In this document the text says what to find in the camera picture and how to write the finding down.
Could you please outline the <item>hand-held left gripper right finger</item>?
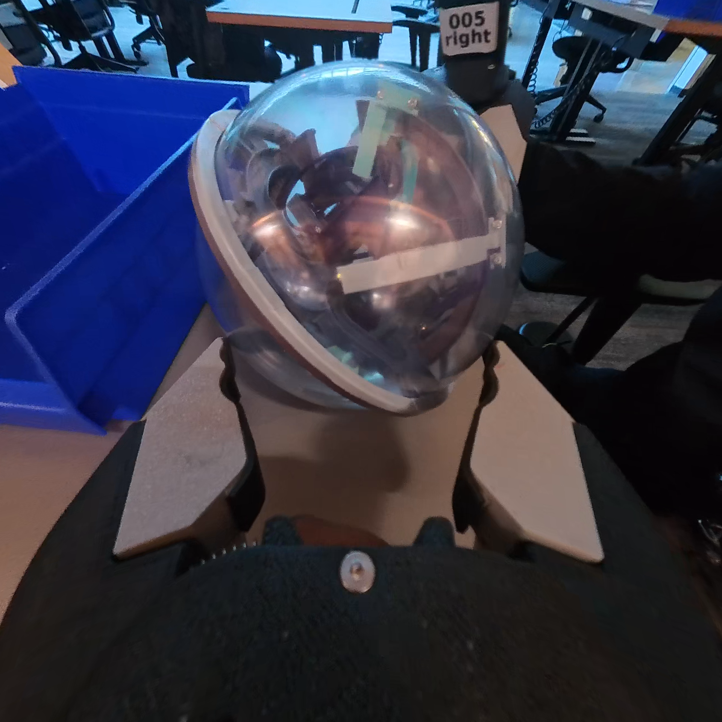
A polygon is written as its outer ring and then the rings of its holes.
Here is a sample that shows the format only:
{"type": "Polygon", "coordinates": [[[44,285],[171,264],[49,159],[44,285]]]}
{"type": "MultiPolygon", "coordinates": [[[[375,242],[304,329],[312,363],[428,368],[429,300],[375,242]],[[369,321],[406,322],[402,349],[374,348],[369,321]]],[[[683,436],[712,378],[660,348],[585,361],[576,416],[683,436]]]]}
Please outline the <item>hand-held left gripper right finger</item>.
{"type": "Polygon", "coordinates": [[[503,552],[533,544],[600,564],[572,417],[507,344],[494,341],[483,363],[453,491],[456,531],[503,552]]]}

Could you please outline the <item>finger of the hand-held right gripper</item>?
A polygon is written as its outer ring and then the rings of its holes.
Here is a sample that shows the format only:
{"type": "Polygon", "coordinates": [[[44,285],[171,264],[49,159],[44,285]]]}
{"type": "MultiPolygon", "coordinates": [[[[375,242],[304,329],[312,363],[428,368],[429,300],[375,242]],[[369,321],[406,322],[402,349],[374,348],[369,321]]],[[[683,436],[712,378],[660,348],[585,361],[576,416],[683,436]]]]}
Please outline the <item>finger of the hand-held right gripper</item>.
{"type": "Polygon", "coordinates": [[[486,123],[514,174],[520,174],[527,149],[512,105],[498,105],[485,110],[480,118],[486,123]]]}

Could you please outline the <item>clear plastic maze ball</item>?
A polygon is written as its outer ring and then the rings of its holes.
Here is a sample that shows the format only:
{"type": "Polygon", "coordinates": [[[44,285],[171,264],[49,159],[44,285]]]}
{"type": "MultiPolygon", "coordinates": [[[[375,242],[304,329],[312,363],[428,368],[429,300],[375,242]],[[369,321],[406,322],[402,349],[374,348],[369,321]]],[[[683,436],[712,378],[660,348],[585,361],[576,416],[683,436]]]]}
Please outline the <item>clear plastic maze ball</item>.
{"type": "Polygon", "coordinates": [[[414,416],[500,328],[519,192],[447,86],[378,61],[315,66],[211,114],[189,158],[206,296],[267,394],[414,416]]]}

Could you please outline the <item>desk with orange edge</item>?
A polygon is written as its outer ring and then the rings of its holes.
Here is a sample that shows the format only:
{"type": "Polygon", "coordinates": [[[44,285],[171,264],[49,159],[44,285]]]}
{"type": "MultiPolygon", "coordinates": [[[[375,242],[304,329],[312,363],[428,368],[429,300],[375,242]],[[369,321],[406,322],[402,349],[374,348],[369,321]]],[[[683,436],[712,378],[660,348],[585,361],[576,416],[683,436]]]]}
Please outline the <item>desk with orange edge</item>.
{"type": "Polygon", "coordinates": [[[289,35],[293,42],[321,47],[323,62],[343,57],[343,45],[363,35],[391,34],[388,1],[226,1],[206,10],[210,23],[256,31],[268,42],[289,35]]]}
{"type": "Polygon", "coordinates": [[[720,2],[524,2],[540,16],[537,36],[521,82],[534,96],[537,111],[557,101],[539,116],[531,134],[554,144],[593,144],[589,133],[576,127],[582,108],[576,103],[569,117],[557,115],[559,86],[537,89],[537,68],[554,23],[574,35],[601,41],[609,49],[601,75],[623,75],[635,64],[663,64],[683,41],[693,42],[707,57],[706,66],[680,85],[680,102],[636,159],[644,166],[680,165],[720,160],[720,2]]]}

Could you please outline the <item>person's right forearm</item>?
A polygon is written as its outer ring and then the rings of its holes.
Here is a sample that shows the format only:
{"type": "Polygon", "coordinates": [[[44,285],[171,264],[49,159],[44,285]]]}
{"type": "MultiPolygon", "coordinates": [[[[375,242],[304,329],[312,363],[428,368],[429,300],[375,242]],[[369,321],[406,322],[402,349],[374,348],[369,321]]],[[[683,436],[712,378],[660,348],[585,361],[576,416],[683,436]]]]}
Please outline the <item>person's right forearm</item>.
{"type": "Polygon", "coordinates": [[[720,161],[605,165],[529,141],[519,180],[526,239],[595,275],[721,279],[720,161]]]}

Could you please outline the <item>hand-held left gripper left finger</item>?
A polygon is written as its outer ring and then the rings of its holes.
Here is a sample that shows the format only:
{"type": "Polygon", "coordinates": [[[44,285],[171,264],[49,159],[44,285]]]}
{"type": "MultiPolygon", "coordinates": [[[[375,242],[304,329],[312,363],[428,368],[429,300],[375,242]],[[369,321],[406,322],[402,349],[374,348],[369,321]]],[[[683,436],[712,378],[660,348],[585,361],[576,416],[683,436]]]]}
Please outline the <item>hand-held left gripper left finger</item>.
{"type": "Polygon", "coordinates": [[[113,555],[253,548],[265,492],[230,342],[218,338],[146,413],[113,555]]]}

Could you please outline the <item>blue plastic bin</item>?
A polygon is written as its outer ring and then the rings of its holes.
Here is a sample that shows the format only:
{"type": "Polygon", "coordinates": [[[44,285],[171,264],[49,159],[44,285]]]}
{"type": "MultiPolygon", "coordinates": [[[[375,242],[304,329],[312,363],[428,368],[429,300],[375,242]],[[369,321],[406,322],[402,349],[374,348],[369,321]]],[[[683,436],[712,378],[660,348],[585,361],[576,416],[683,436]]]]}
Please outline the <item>blue plastic bin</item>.
{"type": "Polygon", "coordinates": [[[2,424],[137,422],[206,302],[188,162],[238,82],[15,67],[1,94],[2,424]]]}

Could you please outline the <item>black office chair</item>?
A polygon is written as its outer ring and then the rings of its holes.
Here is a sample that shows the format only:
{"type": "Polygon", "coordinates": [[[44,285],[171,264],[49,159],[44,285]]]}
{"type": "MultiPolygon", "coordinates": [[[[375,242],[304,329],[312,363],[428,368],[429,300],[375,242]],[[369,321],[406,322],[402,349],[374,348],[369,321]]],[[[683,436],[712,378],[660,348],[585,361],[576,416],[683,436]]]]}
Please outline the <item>black office chair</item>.
{"type": "Polygon", "coordinates": [[[438,2],[392,2],[391,11],[392,25],[409,32],[411,66],[418,71],[428,70],[431,37],[440,30],[438,2]]]}
{"type": "Polygon", "coordinates": [[[701,305],[720,288],[713,280],[673,282],[649,275],[603,280],[539,251],[524,257],[520,281],[532,293],[581,297],[559,324],[533,321],[519,328],[533,346],[559,345],[581,365],[589,363],[640,306],[701,305]]]}
{"type": "Polygon", "coordinates": [[[575,103],[580,108],[587,104],[597,110],[593,117],[594,123],[602,122],[607,107],[601,104],[591,91],[597,78],[605,72],[609,49],[601,41],[594,41],[583,35],[568,35],[555,40],[552,51],[556,58],[564,62],[564,72],[556,88],[562,98],[557,115],[562,119],[567,118],[575,103]]]}
{"type": "Polygon", "coordinates": [[[27,23],[41,47],[50,52],[52,66],[68,70],[110,71],[136,74],[141,62],[124,55],[115,38],[115,21],[106,2],[39,1],[29,8],[22,1],[11,2],[27,23]],[[66,51],[77,46],[77,54],[62,61],[53,42],[42,30],[47,28],[66,51]]]}

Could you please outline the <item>person's left hand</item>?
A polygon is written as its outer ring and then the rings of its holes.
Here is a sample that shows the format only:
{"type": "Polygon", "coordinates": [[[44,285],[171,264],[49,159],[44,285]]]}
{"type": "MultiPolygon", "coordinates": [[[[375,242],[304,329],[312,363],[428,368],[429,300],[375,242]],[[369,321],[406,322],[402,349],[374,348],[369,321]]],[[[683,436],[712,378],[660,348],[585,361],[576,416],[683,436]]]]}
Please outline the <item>person's left hand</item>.
{"type": "Polygon", "coordinates": [[[366,529],[338,524],[315,516],[295,516],[291,518],[291,523],[304,546],[343,546],[349,549],[388,546],[387,541],[366,529]]]}

